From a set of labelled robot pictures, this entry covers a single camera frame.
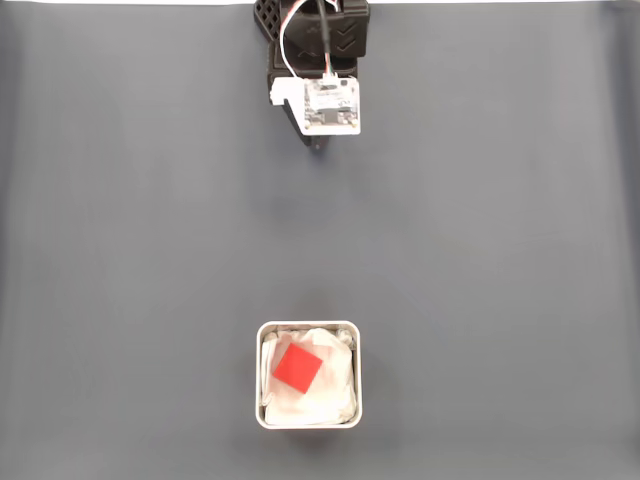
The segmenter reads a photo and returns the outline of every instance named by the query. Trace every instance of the gray table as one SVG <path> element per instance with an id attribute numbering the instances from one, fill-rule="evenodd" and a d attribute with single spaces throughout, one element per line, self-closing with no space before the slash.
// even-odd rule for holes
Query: gray table
<path id="1" fill-rule="evenodd" d="M 376 6 L 322 159 L 248 6 L 0 19 L 2 480 L 638 478 L 602 5 Z M 275 319 L 360 327 L 357 428 L 258 426 Z"/>

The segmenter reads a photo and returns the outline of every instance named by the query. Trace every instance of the black cable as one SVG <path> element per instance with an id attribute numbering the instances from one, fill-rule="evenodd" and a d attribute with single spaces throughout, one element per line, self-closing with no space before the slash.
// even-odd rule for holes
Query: black cable
<path id="1" fill-rule="evenodd" d="M 318 13 L 320 14 L 320 31 L 322 32 L 322 44 L 324 46 L 324 59 L 327 64 L 327 73 L 331 73 L 331 37 L 329 34 L 329 20 L 324 6 L 325 0 L 316 0 Z"/>

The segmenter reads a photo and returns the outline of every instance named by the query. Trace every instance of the square container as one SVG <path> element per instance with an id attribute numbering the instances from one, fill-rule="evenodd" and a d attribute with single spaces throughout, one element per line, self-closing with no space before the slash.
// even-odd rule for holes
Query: square container
<path id="1" fill-rule="evenodd" d="M 356 414 L 351 420 L 339 425 L 269 425 L 264 420 L 265 408 L 260 405 L 261 378 L 260 378 L 260 362 L 262 359 L 262 341 L 264 337 L 271 332 L 280 332 L 286 330 L 310 330 L 312 328 L 326 328 L 327 330 L 336 331 L 340 328 L 349 330 L 353 336 L 356 348 L 353 351 L 353 384 L 356 393 Z M 258 423 L 269 430 L 328 430 L 328 429 L 344 429 L 355 427 L 362 418 L 362 364 L 360 353 L 360 331 L 353 323 L 346 320 L 332 320 L 321 322 L 267 322 L 260 330 L 256 338 L 256 419 Z"/>

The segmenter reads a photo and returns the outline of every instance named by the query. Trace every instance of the white container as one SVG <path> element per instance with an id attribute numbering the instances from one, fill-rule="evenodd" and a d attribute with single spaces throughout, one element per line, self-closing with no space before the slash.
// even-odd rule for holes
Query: white container
<path id="1" fill-rule="evenodd" d="M 336 331 L 338 329 L 345 329 L 351 332 L 356 344 L 356 349 L 353 352 L 353 383 L 356 393 L 356 414 L 351 420 L 339 425 L 269 425 L 264 421 L 264 407 L 260 405 L 260 398 L 262 396 L 261 385 L 262 379 L 260 378 L 260 362 L 262 359 L 262 341 L 264 337 L 271 332 L 280 332 L 286 330 L 310 330 L 312 328 L 326 328 L 327 330 Z M 346 320 L 333 320 L 323 322 L 267 322 L 260 330 L 258 330 L 258 336 L 256 339 L 256 419 L 258 423 L 264 428 L 269 430 L 319 430 L 319 429 L 344 429 L 355 427 L 362 418 L 362 364 L 360 354 L 360 331 L 353 323 Z"/>

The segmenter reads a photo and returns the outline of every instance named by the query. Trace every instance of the white cable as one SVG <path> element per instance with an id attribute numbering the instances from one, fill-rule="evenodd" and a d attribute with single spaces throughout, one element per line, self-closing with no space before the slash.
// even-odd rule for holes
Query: white cable
<path id="1" fill-rule="evenodd" d="M 329 5 L 331 5 L 336 12 L 338 12 L 340 10 L 340 5 L 339 5 L 339 0 L 325 0 Z M 280 53 L 282 54 L 282 60 L 284 61 L 284 64 L 287 66 L 287 68 L 289 69 L 289 71 L 291 72 L 291 75 L 293 75 L 294 77 L 297 77 L 298 74 L 295 72 L 295 70 L 293 69 L 293 67 L 291 66 L 291 64 L 289 63 L 289 60 L 287 60 L 287 54 L 284 53 L 284 31 L 287 29 L 287 26 L 289 25 L 289 22 L 291 22 L 291 19 L 293 18 L 293 16 L 296 14 L 296 12 L 298 10 L 300 10 L 300 7 L 302 7 L 302 5 L 304 5 L 307 2 L 307 0 L 297 0 L 292 6 L 291 9 L 289 10 L 289 12 L 287 13 L 286 17 L 284 17 L 284 19 L 282 20 L 282 23 L 280 24 Z"/>

